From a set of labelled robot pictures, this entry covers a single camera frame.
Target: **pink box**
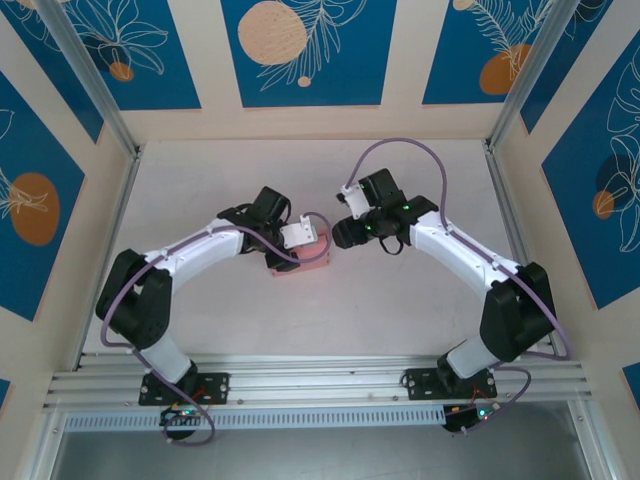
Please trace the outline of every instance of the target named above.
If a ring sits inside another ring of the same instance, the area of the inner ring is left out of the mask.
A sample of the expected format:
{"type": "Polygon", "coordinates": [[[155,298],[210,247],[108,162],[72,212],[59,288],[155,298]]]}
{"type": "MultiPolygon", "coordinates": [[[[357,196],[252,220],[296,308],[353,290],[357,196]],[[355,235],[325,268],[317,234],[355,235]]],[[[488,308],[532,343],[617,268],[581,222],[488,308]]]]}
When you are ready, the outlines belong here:
{"type": "MultiPolygon", "coordinates": [[[[327,235],[324,233],[318,234],[318,241],[313,245],[305,245],[303,247],[296,247],[292,251],[298,255],[298,258],[313,258],[316,255],[320,254],[322,250],[327,246],[327,235]]],[[[307,270],[313,270],[315,268],[325,267],[329,265],[329,254],[331,250],[325,253],[321,258],[311,263],[304,263],[300,265],[295,270],[290,272],[276,272],[275,270],[271,270],[271,274],[274,277],[282,277],[284,275],[293,275],[299,272],[306,272],[307,270]]]]}

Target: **white line drawing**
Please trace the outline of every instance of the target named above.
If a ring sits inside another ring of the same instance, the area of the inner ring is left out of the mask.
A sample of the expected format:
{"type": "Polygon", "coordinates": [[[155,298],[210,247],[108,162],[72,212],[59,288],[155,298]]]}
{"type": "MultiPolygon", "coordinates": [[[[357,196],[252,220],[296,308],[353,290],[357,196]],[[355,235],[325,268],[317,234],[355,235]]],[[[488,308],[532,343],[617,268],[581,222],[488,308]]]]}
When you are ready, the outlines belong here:
{"type": "Polygon", "coordinates": [[[564,33],[573,40],[576,35],[576,28],[579,23],[592,23],[595,22],[602,12],[609,0],[582,0],[576,7],[576,11],[573,13],[571,20],[564,29],[564,33]]]}
{"type": "Polygon", "coordinates": [[[619,213],[621,253],[640,246],[640,142],[634,136],[640,126],[640,47],[625,67],[616,86],[607,116],[610,147],[615,156],[615,173],[594,201],[595,213],[609,218],[619,213]]]}
{"type": "Polygon", "coordinates": [[[262,65],[260,91],[285,81],[308,87],[340,53],[338,29],[354,20],[367,0],[267,0],[256,3],[238,24],[238,36],[249,58],[262,65]],[[359,2],[355,9],[347,6],[359,2]]]}
{"type": "MultiPolygon", "coordinates": [[[[25,0],[3,1],[15,6],[25,0]]],[[[25,29],[59,51],[44,25],[44,33],[40,32],[42,20],[37,12],[23,3],[18,5],[11,11],[25,29]]],[[[153,49],[164,45],[169,33],[138,20],[138,0],[66,0],[62,7],[99,70],[110,72],[120,81],[133,79],[133,66],[164,73],[164,63],[153,49]]]]}
{"type": "MultiPolygon", "coordinates": [[[[0,140],[2,140],[9,129],[11,128],[11,122],[13,121],[13,115],[15,112],[11,110],[2,109],[0,110],[0,122],[2,122],[3,129],[0,134],[0,140]]],[[[16,213],[20,213],[20,208],[29,207],[41,212],[47,212],[47,206],[42,205],[42,203],[46,200],[48,194],[33,196],[29,195],[26,192],[23,192],[19,188],[16,188],[5,176],[0,168],[0,212],[2,216],[0,218],[5,218],[11,210],[16,211],[16,213]]]]}
{"type": "Polygon", "coordinates": [[[508,58],[513,80],[524,62],[525,45],[540,29],[556,1],[539,0],[534,7],[534,1],[529,0],[520,16],[516,16],[510,0],[453,0],[453,6],[476,16],[480,33],[491,41],[495,52],[508,58]]]}

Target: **black mounting plate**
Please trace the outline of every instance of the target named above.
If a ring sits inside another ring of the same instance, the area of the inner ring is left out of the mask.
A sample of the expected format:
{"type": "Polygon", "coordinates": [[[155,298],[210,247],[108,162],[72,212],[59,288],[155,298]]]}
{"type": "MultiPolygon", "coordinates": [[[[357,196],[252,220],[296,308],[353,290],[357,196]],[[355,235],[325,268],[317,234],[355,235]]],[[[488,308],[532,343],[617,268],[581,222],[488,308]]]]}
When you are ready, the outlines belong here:
{"type": "Polygon", "coordinates": [[[482,370],[465,380],[455,394],[450,394],[445,390],[438,379],[437,371],[437,368],[409,368],[405,370],[403,386],[409,392],[409,400],[471,400],[474,387],[484,393],[487,398],[496,398],[498,396],[495,380],[489,370],[482,370]]]}
{"type": "MultiPolygon", "coordinates": [[[[226,405],[229,394],[228,373],[198,373],[195,380],[194,400],[200,405],[226,405]]],[[[175,402],[185,402],[169,390],[152,373],[142,379],[138,404],[141,406],[170,406],[175,402]]]]}

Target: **vent grille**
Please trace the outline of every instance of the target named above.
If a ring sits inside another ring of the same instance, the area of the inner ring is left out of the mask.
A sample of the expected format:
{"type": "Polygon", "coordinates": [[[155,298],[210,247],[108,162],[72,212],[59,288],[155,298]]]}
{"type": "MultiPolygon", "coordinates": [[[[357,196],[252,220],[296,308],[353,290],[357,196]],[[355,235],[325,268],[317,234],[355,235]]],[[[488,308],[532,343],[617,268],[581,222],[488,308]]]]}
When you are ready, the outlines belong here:
{"type": "MultiPolygon", "coordinates": [[[[384,427],[444,425],[439,405],[418,407],[303,408],[223,410],[211,412],[218,430],[277,428],[384,427]]],[[[158,430],[160,414],[153,412],[74,413],[67,417],[66,432],[143,432],[158,430]]],[[[207,429],[202,418],[171,430],[207,429]]]]}

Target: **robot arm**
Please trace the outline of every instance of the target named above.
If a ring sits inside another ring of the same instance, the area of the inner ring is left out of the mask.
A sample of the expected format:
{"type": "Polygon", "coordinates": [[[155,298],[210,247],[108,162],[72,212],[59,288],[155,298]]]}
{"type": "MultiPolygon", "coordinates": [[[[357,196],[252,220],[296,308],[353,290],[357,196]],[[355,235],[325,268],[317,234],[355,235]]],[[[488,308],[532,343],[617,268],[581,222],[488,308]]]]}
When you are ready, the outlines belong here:
{"type": "Polygon", "coordinates": [[[443,222],[438,207],[426,198],[407,200],[387,169],[350,188],[343,187],[338,199],[352,213],[334,226],[338,247],[351,248],[374,238],[383,244],[386,238],[395,236],[399,251],[410,245],[435,257],[484,300],[478,335],[438,361],[438,379],[452,396],[465,380],[496,363],[513,361],[553,330],[544,313],[498,265],[523,280],[553,310],[544,269],[535,263],[523,267],[492,252],[447,219],[443,222]]]}
{"type": "Polygon", "coordinates": [[[136,272],[162,257],[136,287],[127,292],[109,326],[125,337],[156,372],[191,395],[197,367],[180,350],[168,331],[171,296],[206,268],[254,250],[265,253],[268,268],[290,271],[298,267],[297,263],[266,250],[253,236],[234,229],[251,229],[282,253],[295,258],[290,249],[314,243],[318,236],[307,217],[300,217],[300,223],[292,225],[281,220],[287,208],[291,207],[286,197],[264,187],[252,204],[221,212],[209,225],[186,239],[143,254],[133,250],[120,253],[98,300],[98,317],[105,319],[114,298],[136,272]]]}

